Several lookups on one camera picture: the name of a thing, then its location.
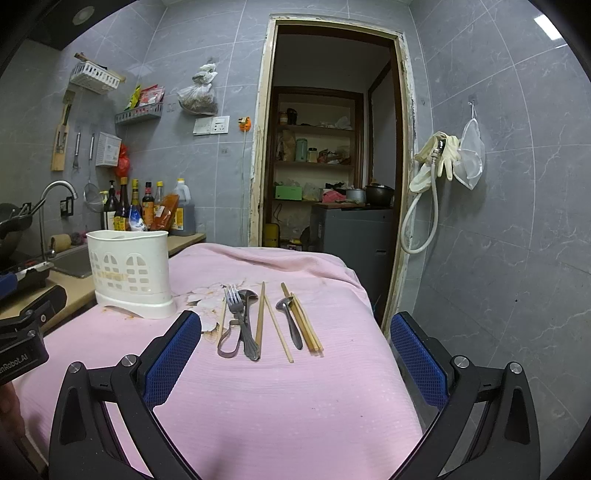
human hand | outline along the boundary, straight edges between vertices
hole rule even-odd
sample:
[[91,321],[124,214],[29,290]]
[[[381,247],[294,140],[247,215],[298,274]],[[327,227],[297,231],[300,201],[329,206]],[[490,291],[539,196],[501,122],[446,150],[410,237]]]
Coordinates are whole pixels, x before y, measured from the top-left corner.
[[12,382],[0,386],[0,422],[15,440],[25,436],[25,421],[21,416],[21,404]]

wooden chopstick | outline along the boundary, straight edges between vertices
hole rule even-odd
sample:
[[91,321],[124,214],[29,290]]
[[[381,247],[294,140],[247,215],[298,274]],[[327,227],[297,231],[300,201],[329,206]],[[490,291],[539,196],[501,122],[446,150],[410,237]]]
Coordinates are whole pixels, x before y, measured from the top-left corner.
[[[290,295],[290,291],[287,290],[287,286],[285,285],[285,283],[281,283],[281,288],[283,289],[283,293],[285,294],[286,297],[291,297]],[[300,328],[300,332],[302,337],[304,337],[304,341],[306,342],[306,347],[308,347],[308,350],[310,350],[311,352],[315,352],[316,349],[314,348],[314,343],[312,342],[312,339],[310,337],[310,334],[308,333],[308,330],[306,330],[306,326],[304,324],[304,319],[301,317],[300,312],[295,309],[292,305],[290,305],[290,309],[294,314],[294,318],[296,319],[296,323],[297,326]]]
[[290,349],[287,346],[285,339],[283,338],[283,334],[281,333],[281,330],[279,329],[279,324],[277,323],[277,319],[275,318],[275,313],[273,312],[273,309],[271,308],[271,304],[269,304],[269,299],[267,298],[267,295],[264,295],[263,297],[265,299],[265,304],[267,305],[267,308],[269,309],[269,313],[271,314],[271,319],[273,320],[273,325],[275,325],[275,330],[277,330],[277,335],[279,335],[279,340],[281,341],[281,344],[283,345],[283,351],[287,355],[287,359],[292,364],[294,362],[294,358],[291,356]]
[[226,296],[223,296],[222,299],[222,313],[220,314],[220,316],[222,317],[222,320],[219,322],[220,323],[220,329],[217,332],[217,340],[216,340],[216,345],[220,344],[220,340],[222,338],[222,333],[223,333],[223,321],[226,318]]
[[318,339],[318,335],[316,335],[316,332],[314,331],[314,327],[312,327],[312,324],[310,323],[310,317],[308,317],[308,314],[304,310],[304,306],[301,304],[300,299],[297,297],[297,295],[295,293],[291,292],[291,295],[294,297],[295,304],[298,306],[298,308],[302,312],[302,315],[304,316],[304,321],[306,322],[306,326],[308,327],[308,330],[310,331],[312,338],[314,339],[316,345],[318,346],[318,350],[320,352],[323,352],[324,347],[322,346],[322,343],[320,343],[320,340]]
[[262,283],[261,286],[261,296],[259,297],[261,301],[259,302],[259,316],[256,320],[256,344],[259,348],[262,347],[262,322],[265,313],[265,302],[263,299],[265,298],[265,282]]

fork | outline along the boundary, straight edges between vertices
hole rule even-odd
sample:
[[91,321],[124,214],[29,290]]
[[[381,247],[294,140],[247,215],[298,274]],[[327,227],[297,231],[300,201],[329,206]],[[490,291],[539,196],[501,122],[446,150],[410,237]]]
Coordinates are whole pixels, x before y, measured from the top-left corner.
[[244,354],[251,360],[257,361],[261,357],[261,348],[252,338],[252,332],[244,321],[245,306],[240,298],[236,285],[228,285],[225,288],[228,310],[237,318],[240,325],[240,338],[244,343]]

jar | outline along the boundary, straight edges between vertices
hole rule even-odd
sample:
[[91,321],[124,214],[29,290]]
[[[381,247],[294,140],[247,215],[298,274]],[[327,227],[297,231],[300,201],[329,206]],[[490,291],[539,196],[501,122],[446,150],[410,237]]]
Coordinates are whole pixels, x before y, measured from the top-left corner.
[[295,142],[295,161],[308,161],[308,141],[298,138]]
[[308,149],[308,161],[310,163],[318,163],[318,149],[310,147]]

white shower hose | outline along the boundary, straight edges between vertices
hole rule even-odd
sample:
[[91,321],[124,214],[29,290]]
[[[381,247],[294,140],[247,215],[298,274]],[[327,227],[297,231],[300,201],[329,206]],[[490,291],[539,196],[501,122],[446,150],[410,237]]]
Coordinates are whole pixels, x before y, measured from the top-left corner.
[[413,202],[410,204],[408,212],[404,217],[404,221],[402,222],[402,228],[400,230],[400,244],[402,246],[402,249],[410,255],[419,254],[423,250],[425,250],[433,241],[433,237],[435,237],[435,232],[437,231],[437,222],[439,221],[439,201],[437,200],[437,186],[435,185],[435,180],[437,178],[435,169],[437,168],[437,158],[439,157],[440,153],[441,152],[438,149],[436,149],[431,155],[431,192],[433,193],[433,208],[435,209],[435,213],[433,214],[433,228],[431,230],[431,233],[429,234],[429,237],[427,238],[427,241],[423,243],[420,247],[411,249],[410,245],[405,244],[406,239],[404,238],[404,232],[406,231],[408,220],[413,214],[413,210],[417,207],[417,203],[421,199],[421,195],[423,195],[423,192],[419,193],[415,197]]

